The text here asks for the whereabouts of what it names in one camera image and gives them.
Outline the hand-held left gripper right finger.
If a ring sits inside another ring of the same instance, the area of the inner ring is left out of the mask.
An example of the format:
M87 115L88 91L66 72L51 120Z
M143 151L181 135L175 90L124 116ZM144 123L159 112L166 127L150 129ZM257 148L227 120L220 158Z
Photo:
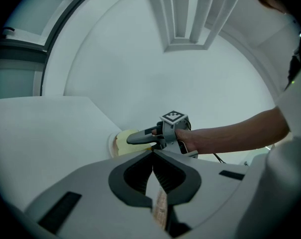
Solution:
M153 172L166 194L166 226L152 239L238 239L244 211L236 206L247 169L167 151L152 154Z

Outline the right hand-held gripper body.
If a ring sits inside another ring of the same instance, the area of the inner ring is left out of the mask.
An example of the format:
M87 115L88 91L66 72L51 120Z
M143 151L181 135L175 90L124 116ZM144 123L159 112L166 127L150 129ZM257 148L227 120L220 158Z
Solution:
M159 143L155 145L155 148L198 158L198 152L193 151L189 154L185 143L178 140L175 133L176 129L191 130L188 115L171 111L161 116L160 119L161 121L157 123L160 129L156 129L156 136L159 139Z

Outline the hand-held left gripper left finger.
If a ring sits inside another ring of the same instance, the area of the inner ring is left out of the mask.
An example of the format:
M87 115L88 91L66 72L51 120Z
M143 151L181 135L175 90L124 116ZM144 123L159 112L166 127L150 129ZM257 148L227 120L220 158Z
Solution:
M71 192L81 197L56 233L61 239L170 239L154 220L150 208L126 205L109 187L111 170L140 154L139 151L78 168L38 195L25 214L38 223Z

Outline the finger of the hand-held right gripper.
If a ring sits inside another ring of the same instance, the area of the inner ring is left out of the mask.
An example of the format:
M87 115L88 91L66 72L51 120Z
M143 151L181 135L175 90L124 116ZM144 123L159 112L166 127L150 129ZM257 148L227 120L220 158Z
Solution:
M147 144L147 143L160 143L163 140L163 134L159 134L160 126L147 128L142 131L138 131L128 136L127 143L132 145Z

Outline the yellow sponge block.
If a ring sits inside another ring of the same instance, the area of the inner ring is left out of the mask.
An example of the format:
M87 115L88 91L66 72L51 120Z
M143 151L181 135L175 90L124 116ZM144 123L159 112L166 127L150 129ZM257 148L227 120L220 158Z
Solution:
M138 132L136 129L128 129L120 132L116 138L116 145L118 148L118 156L134 153L143 150L150 150L151 145L148 144L138 144L132 145L127 143L127 139L131 134Z

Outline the person's right forearm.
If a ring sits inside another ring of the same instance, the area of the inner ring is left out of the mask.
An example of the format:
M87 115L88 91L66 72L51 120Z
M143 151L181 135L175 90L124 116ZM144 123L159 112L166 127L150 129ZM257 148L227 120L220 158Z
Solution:
M273 108L237 124L196 130L193 142L201 154L236 152L272 145L289 132L283 114Z

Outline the person's right hand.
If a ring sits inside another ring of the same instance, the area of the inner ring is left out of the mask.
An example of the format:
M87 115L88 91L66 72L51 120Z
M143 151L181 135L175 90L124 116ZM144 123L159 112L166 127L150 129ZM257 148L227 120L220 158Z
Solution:
M175 134L179 141L183 142L189 152L197 151L199 154L204 154L202 147L202 130L185 130L176 129Z

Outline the person in white shirt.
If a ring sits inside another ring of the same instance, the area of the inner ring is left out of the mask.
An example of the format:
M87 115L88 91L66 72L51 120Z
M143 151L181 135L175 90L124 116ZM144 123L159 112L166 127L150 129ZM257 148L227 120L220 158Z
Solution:
M268 154L238 239L301 239L301 68L294 80L277 103L293 139Z

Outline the white ceiling light fixture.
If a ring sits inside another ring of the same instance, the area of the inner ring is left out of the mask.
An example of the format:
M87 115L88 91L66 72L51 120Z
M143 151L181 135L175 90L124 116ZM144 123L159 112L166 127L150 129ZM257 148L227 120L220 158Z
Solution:
M208 20L213 0L196 0L189 37L186 37L190 0L149 0L164 52L208 50L221 32L238 0L224 0L203 44L200 35Z

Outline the black window frame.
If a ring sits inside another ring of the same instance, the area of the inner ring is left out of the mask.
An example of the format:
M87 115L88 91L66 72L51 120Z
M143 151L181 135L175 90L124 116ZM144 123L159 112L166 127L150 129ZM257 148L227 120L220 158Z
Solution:
M22 0L0 36L0 99L42 94L53 46L85 0Z

